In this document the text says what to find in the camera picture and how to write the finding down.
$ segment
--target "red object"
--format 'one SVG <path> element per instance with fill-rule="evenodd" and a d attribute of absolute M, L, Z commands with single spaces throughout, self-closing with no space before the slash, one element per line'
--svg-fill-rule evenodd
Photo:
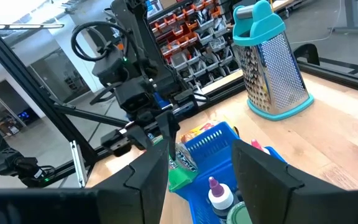
<path fill-rule="evenodd" d="M 255 148 L 257 148 L 257 149 L 259 149 L 261 151 L 264 151 L 262 149 L 262 146 L 260 146 L 259 142 L 256 139 L 251 140 L 251 146 L 254 146 Z"/>

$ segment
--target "wooden countertop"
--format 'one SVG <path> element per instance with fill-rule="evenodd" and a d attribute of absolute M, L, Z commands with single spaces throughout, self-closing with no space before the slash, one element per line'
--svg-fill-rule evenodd
<path fill-rule="evenodd" d="M 232 75 L 240 76 L 241 71 Z M 224 114 L 243 141 L 258 139 L 291 165 L 344 189 L 358 189 L 358 91 L 305 73 L 303 78 L 315 101 L 294 117 L 274 122 L 257 116 L 249 109 L 244 91 L 182 121 L 178 136 Z M 87 187 L 113 175 L 140 153 L 133 149 L 120 158 L 99 161 Z M 161 223 L 192 223 L 187 201 L 167 192 Z"/>

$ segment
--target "blue basket handle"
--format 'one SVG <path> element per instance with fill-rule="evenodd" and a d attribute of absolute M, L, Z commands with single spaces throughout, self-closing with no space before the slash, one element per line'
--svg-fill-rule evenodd
<path fill-rule="evenodd" d="M 276 150 L 274 150 L 273 147 L 271 147 L 271 146 L 266 146 L 265 148 L 270 152 L 270 155 L 271 155 L 271 156 L 273 156 L 274 158 L 279 159 L 279 160 L 285 162 L 285 160 L 283 159 L 283 157 L 281 157 L 281 156 L 279 155 L 279 153 L 277 153 Z"/>

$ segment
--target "floor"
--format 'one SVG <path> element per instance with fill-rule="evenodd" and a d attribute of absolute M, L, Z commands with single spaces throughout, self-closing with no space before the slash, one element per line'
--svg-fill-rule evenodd
<path fill-rule="evenodd" d="M 358 33 L 333 32 L 330 35 L 329 27 L 346 25 L 344 0 L 341 0 L 341 14 L 336 22 L 338 12 L 339 0 L 307 0 L 301 7 L 294 10 L 290 17 L 285 19 L 286 33 L 288 41 L 292 43 L 292 49 L 305 44 L 297 42 L 309 42 L 317 46 L 321 58 L 335 60 L 337 61 L 335 63 L 340 65 L 358 65 Z M 351 68 L 330 63 L 323 62 L 321 65 L 340 72 L 353 71 Z"/>
<path fill-rule="evenodd" d="M 93 93 L 88 93 L 71 104 L 81 110 L 127 119 L 125 112 L 120 109 L 115 99 L 90 106 L 89 102 L 93 97 Z M 69 116 L 69 118 L 93 147 L 100 146 L 101 136 L 116 128 L 73 116 Z M 11 147 L 20 151 L 25 157 L 36 157 L 40 166 L 51 165 L 57 167 L 73 159 L 69 142 L 48 118 L 36 121 L 28 126 L 26 130 L 6 140 Z M 17 177 L 0 176 L 0 188 L 6 187 L 23 188 L 25 186 Z M 73 174 L 67 180 L 61 180 L 49 187 L 78 187 L 78 184 L 76 183 L 76 176 Z"/>

